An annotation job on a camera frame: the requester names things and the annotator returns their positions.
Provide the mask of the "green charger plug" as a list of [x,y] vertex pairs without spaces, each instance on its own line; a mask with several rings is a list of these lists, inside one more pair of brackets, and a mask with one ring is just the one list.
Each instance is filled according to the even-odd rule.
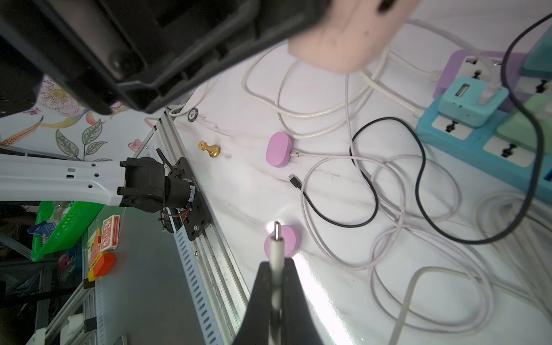
[[[537,93],[530,97],[524,106],[533,113],[538,120],[544,135],[544,152],[551,154],[551,96]],[[536,151],[536,133],[532,124],[518,109],[513,109],[498,125],[495,134],[527,150]]]

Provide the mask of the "green plastic basket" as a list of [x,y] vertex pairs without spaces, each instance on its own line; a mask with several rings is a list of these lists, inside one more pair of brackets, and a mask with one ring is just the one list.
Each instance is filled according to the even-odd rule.
[[35,234],[32,240],[31,260],[40,261],[44,256],[73,247],[98,216],[104,205],[76,201],[61,219],[47,239]]

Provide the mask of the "purple earbud case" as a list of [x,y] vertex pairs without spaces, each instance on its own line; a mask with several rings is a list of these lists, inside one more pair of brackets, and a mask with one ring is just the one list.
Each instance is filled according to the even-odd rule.
[[[264,241],[264,253],[267,259],[270,258],[270,240],[273,237],[275,232],[271,232],[269,236]],[[282,225],[281,226],[281,235],[285,243],[285,257],[293,257],[299,250],[300,247],[300,232],[299,230],[291,225]]]
[[292,138],[285,132],[277,132],[271,136],[267,145],[266,161],[274,168],[283,168],[290,161],[292,149]]

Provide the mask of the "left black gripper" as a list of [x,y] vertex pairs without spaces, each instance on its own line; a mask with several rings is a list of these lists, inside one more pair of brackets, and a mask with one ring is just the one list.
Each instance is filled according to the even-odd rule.
[[327,1],[3,1],[1,114],[31,109],[49,76],[102,115],[151,114],[317,24]]

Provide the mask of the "teal charger with black cable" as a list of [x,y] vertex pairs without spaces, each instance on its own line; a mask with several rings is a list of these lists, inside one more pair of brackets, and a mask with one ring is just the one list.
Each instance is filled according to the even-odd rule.
[[551,79],[551,27],[549,27],[527,54],[520,69],[521,76]]

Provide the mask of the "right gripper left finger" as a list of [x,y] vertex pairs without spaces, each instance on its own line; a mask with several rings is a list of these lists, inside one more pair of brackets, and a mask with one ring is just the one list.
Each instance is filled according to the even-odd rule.
[[233,345],[268,345],[272,310],[272,283],[269,262],[262,262],[257,271],[250,300]]

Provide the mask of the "red yellow card boxes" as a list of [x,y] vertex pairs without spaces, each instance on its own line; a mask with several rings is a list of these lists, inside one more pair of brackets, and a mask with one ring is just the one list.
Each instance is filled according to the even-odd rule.
[[106,276],[116,263],[114,250],[119,245],[120,221],[119,214],[111,215],[89,238],[87,275],[90,282]]

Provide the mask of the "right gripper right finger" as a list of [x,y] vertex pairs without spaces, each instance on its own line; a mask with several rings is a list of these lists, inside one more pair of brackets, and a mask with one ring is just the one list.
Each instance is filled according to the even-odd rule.
[[285,258],[282,293],[281,344],[322,344],[308,309],[296,264],[291,258]]

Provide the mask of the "peach earbud case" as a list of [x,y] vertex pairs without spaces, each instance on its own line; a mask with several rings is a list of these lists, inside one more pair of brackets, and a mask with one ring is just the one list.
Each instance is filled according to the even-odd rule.
[[419,1],[332,1],[322,20],[290,38],[288,52],[312,66],[335,73],[369,65],[414,13]]

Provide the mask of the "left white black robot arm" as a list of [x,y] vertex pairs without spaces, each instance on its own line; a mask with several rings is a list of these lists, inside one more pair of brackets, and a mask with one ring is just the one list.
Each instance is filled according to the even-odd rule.
[[[154,113],[222,71],[312,28],[328,1],[3,1],[1,116],[32,109],[45,77],[82,114],[116,103]],[[97,121],[82,145],[56,133],[65,160],[1,157],[3,201],[85,201],[147,212],[183,207],[186,181],[151,158],[89,161]]]

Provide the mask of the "purple power strip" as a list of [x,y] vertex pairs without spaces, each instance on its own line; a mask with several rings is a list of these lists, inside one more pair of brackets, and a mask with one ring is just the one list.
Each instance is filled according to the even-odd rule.
[[[530,78],[521,76],[520,69],[526,59],[524,53],[512,53],[507,65],[507,77],[511,86],[515,87],[516,96],[525,102],[535,93],[535,87],[531,88]],[[443,94],[458,77],[468,76],[488,82],[490,72],[473,55],[465,50],[458,50],[451,55],[441,77],[437,81],[433,98]]]

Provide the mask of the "round black white sticker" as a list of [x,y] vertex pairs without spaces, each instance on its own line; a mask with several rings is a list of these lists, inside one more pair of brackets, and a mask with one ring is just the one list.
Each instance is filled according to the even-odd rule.
[[198,119],[198,115],[199,115],[199,111],[197,108],[192,108],[189,112],[188,112],[188,116],[187,116],[187,119],[189,122],[195,122],[195,120]]

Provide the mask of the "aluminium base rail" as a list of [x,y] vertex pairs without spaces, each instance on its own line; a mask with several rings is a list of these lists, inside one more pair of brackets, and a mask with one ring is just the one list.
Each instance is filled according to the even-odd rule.
[[182,170],[196,187],[198,222],[171,221],[178,253],[190,288],[201,332],[207,344],[232,344],[250,299],[230,246],[209,205],[174,119],[162,114],[146,137],[136,158],[155,157],[161,150],[171,167]]

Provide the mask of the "teal power strip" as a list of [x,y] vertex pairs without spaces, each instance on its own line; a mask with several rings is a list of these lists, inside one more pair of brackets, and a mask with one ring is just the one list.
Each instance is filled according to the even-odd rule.
[[415,132],[420,141],[526,192],[536,154],[495,134],[507,113],[498,110],[474,129],[440,114],[440,101],[438,96],[418,120]]

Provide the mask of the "small brass knob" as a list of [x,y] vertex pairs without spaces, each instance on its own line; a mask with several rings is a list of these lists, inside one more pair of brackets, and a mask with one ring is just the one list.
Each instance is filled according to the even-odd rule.
[[220,146],[218,146],[218,145],[208,145],[204,141],[200,141],[198,143],[198,149],[207,152],[208,155],[211,158],[217,158],[221,153]]

